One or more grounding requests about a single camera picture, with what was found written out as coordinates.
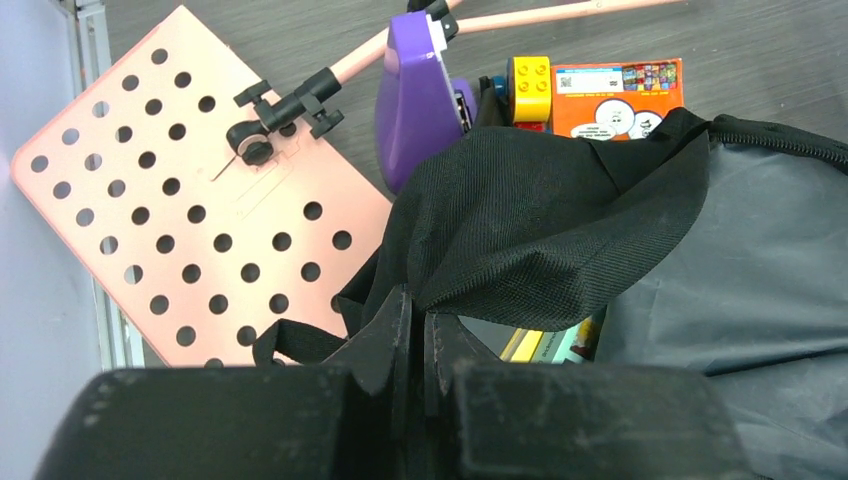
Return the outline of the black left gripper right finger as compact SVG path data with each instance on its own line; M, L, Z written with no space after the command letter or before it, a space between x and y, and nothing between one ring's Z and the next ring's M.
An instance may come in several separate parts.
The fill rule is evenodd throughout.
M499 360L453 315L423 322L427 411L456 479L750 479L729 414L685 370Z

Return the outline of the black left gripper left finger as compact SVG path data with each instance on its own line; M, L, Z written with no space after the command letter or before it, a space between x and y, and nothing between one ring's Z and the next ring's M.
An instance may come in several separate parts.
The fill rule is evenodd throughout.
M124 369L77 396L40 479L388 479L403 430L412 302L303 366Z

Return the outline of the teal paperback book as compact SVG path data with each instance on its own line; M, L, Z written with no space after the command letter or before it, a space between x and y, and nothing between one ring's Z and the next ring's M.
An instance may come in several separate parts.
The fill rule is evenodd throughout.
M605 315L602 309L567 330L545 332L530 362L565 364L591 361Z

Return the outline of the black student backpack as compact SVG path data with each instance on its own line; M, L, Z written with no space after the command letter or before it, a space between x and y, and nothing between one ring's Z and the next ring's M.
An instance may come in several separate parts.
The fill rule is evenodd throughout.
M412 320L390 478L456 479L441 457L447 422L427 411L426 316L456 316L501 360L516 329L563 331L602 309L593 359L550 365L698 374L750 479L847 475L844 143L685 109L623 143L476 129L396 199L338 297L347 336L281 319L255 363L325 361L399 286Z

